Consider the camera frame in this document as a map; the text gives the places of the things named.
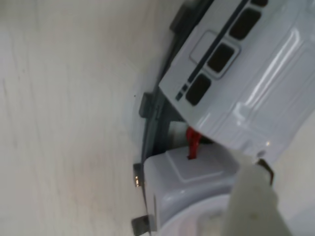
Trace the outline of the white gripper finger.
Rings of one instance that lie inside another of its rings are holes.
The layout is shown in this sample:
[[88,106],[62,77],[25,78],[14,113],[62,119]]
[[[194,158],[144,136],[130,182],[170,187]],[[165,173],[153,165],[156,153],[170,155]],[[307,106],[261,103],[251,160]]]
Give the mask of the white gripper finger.
[[237,173],[226,212],[227,236],[291,236],[278,211],[274,172],[259,159]]

